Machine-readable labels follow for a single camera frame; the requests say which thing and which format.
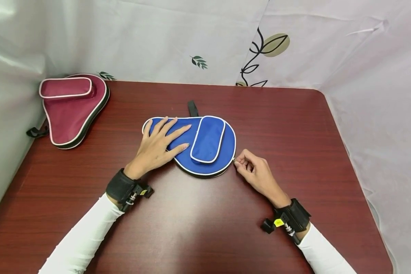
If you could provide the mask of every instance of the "black strap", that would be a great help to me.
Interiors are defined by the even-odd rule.
[[[140,180],[131,180],[123,172],[124,168],[119,170],[107,185],[105,192],[115,199],[119,204],[125,204],[131,191]]]
[[[280,218],[284,223],[287,223],[293,228],[295,232],[299,233],[306,230],[311,215],[304,209],[297,199],[292,198],[289,206],[275,208],[274,216],[276,219]]]
[[[190,117],[199,116],[198,109],[196,108],[195,102],[193,100],[187,103],[187,108],[189,109]]]
[[[26,131],[26,135],[32,138],[40,138],[40,137],[49,135],[49,127],[47,125],[44,127],[41,127],[41,129],[37,129],[36,127],[33,127],[30,130]]]

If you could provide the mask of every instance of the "wood grain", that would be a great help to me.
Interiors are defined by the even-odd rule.
[[[111,98],[73,150],[34,142],[0,204],[0,274],[36,273],[56,244],[135,155],[153,116],[228,121],[237,153],[266,158],[281,187],[358,273],[392,273],[323,95],[315,90],[112,81]],[[86,273],[311,273],[283,231],[260,229],[271,207],[229,168],[196,179],[173,163],[149,175],[155,189],[113,226]]]

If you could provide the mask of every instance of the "white backdrop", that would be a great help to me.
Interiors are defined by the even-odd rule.
[[[32,143],[26,130],[43,115],[37,93],[46,77],[43,22],[36,1],[0,0],[0,200]]]
[[[44,66],[50,76],[315,88],[326,96],[395,268],[411,273],[411,0],[20,3],[0,0],[0,90],[7,91],[0,129],[19,132],[5,140],[11,148],[0,147],[0,167],[29,142],[23,131],[40,113],[32,87]],[[19,127],[3,126],[13,113],[4,94],[24,98]],[[11,176],[0,172],[0,182]]]

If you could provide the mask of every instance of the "yellow label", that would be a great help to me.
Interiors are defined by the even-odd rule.
[[[282,221],[282,219],[276,219],[274,221],[274,224],[275,224],[276,227],[279,227],[279,226],[284,225],[284,222]]]

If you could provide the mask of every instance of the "white arm sleeve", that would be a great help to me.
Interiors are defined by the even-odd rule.
[[[298,248],[303,252],[315,274],[356,274],[312,223]]]
[[[56,246],[38,274],[82,274],[115,220],[124,214],[104,194]]]

